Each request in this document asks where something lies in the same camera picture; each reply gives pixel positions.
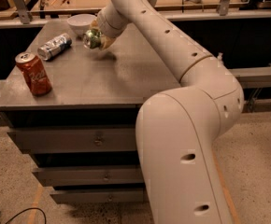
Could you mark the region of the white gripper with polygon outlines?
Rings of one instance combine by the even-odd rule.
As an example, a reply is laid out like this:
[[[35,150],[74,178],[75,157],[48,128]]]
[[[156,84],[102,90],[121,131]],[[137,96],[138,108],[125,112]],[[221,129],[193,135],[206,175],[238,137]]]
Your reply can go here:
[[[100,50],[109,48],[118,36],[126,29],[129,21],[114,7],[105,7],[97,15],[97,20],[92,21],[91,29],[100,29]]]

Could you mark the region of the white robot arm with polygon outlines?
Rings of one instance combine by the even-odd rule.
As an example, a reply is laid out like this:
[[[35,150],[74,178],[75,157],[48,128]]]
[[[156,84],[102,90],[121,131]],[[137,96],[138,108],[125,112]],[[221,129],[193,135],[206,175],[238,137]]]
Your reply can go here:
[[[97,18],[108,38],[133,23],[177,80],[140,108],[135,137],[155,224],[235,224],[212,144],[244,104],[237,79],[211,53],[159,14],[156,0],[110,0]]]

